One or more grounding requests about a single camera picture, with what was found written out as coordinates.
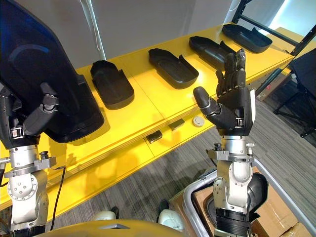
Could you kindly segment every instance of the white cap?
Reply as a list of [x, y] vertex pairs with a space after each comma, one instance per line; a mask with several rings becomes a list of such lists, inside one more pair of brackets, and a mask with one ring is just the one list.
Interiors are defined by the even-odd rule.
[[196, 127], [202, 127], [204, 124], [205, 124], [205, 121], [202, 117], [200, 116], [195, 116], [193, 119], [192, 119], [192, 123], [194, 124], [194, 126]]

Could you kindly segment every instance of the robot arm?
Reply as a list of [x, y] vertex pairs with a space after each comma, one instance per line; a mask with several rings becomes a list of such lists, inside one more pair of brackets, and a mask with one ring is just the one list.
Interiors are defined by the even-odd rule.
[[1, 175], [5, 164], [12, 170], [7, 191], [12, 200], [11, 231], [13, 236], [33, 236], [45, 231], [48, 213], [47, 174], [43, 171], [56, 164], [47, 152], [39, 153], [40, 134], [57, 113], [58, 98], [47, 83], [42, 83], [42, 103], [28, 116], [21, 111], [22, 103], [0, 83], [0, 136], [10, 156], [0, 160]]
[[222, 143], [208, 151], [218, 160], [217, 178], [213, 184], [217, 229], [215, 236], [248, 236], [254, 211], [266, 195], [253, 195], [252, 190], [267, 189], [267, 181], [253, 174], [253, 143], [246, 143], [255, 120], [255, 94], [245, 87], [245, 52], [228, 55], [225, 76], [216, 72], [218, 100], [209, 97], [202, 87], [194, 89], [197, 104], [205, 117], [216, 125]]

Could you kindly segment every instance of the bolt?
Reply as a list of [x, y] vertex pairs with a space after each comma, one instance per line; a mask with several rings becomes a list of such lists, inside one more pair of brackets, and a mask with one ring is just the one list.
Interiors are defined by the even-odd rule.
[[47, 159], [48, 158], [48, 151], [43, 151], [40, 154], [41, 159]]

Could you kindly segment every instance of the white wall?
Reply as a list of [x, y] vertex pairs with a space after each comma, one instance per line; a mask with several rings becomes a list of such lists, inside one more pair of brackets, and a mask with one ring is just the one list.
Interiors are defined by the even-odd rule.
[[315, 24], [316, 0], [285, 0], [270, 27], [283, 27], [305, 36]]
[[[79, 0], [16, 0], [47, 24], [75, 68], [99, 60]], [[232, 0], [93, 0], [107, 59], [222, 24]]]
[[[240, 0], [233, 0], [229, 14], [225, 19], [225, 22], [230, 22], [233, 19], [239, 2]], [[265, 26], [269, 26], [272, 20], [274, 19], [276, 13], [282, 6], [283, 2], [284, 0], [253, 0], [247, 4], [242, 14], [250, 17], [251, 19], [257, 22], [260, 22]], [[254, 27], [254, 25], [242, 19], [238, 21], [238, 24], [246, 27], [249, 30], [251, 30]]]

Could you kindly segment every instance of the black plastic panel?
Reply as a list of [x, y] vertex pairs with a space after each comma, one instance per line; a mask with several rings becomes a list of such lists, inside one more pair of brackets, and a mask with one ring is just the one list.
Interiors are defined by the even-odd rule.
[[90, 72], [94, 86], [109, 110], [120, 109], [133, 101], [133, 87], [123, 70], [118, 70], [113, 63], [97, 61], [93, 63]]
[[149, 61], [157, 72], [174, 88], [183, 89], [198, 78], [198, 71], [182, 55], [177, 58], [167, 50], [149, 50]]
[[1, 1], [1, 83], [22, 102], [28, 116], [43, 99], [40, 85], [48, 83], [59, 98], [58, 114], [45, 133], [70, 142], [98, 129], [104, 122], [82, 75], [71, 65], [56, 35], [15, 2]]
[[262, 53], [272, 44], [272, 40], [253, 28], [252, 31], [243, 26], [227, 24], [223, 33], [253, 53]]
[[236, 54], [223, 41], [220, 44], [200, 36], [190, 37], [190, 47], [216, 70], [224, 71], [225, 58], [229, 53]]

